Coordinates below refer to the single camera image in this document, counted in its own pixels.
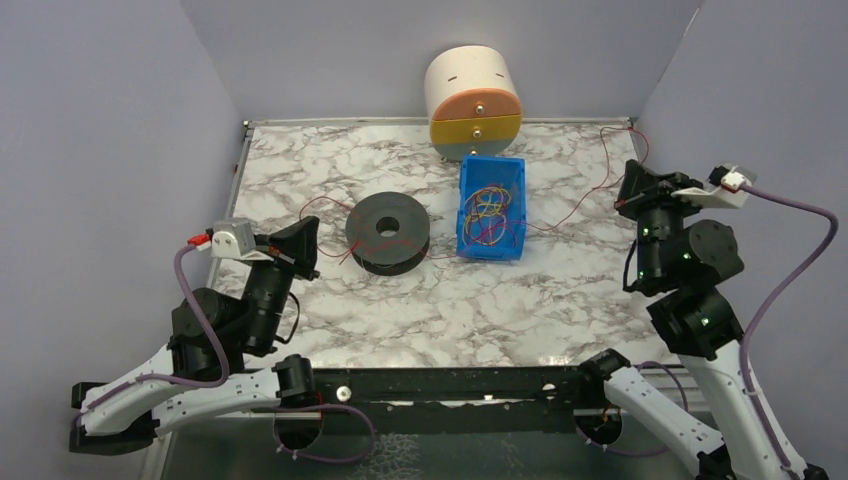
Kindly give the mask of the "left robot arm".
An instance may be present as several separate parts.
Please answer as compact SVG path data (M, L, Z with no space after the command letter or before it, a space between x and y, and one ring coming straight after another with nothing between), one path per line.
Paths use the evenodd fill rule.
M194 420L316 404L308 359L292 354L259 370L248 369L245 359L275 352L284 307L297 300L293 282L319 277L319 225L317 217L306 216L274 233L256 234L249 220L230 218L188 239L173 260L184 299L171 312L168 341L112 382L73 386L69 451L124 455ZM183 259L201 251L248 266L240 296L189 286Z

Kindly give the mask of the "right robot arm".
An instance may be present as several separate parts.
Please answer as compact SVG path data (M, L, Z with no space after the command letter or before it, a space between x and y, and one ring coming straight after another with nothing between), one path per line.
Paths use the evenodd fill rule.
M750 365L752 326L742 326L719 285L742 272L731 227L703 220L705 208L740 208L753 193L746 172L716 167L707 183L625 166L615 210L637 225L625 262L627 292L650 299L652 325L688 371L714 419L707 426L608 349L580 365L596 397L655 435L697 479L823 479L781 429Z

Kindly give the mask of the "blue plastic bin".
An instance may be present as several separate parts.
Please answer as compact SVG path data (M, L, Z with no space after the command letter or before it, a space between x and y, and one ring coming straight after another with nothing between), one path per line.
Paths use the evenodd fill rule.
M525 161L468 155L459 188L456 254L484 261L520 259L527 232Z

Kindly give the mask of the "black cable spool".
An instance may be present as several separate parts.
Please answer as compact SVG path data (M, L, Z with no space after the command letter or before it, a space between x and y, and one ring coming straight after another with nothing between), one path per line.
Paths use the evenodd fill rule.
M410 195L380 192L359 201L345 223L354 261L379 276L398 276L416 268L430 246L430 219Z

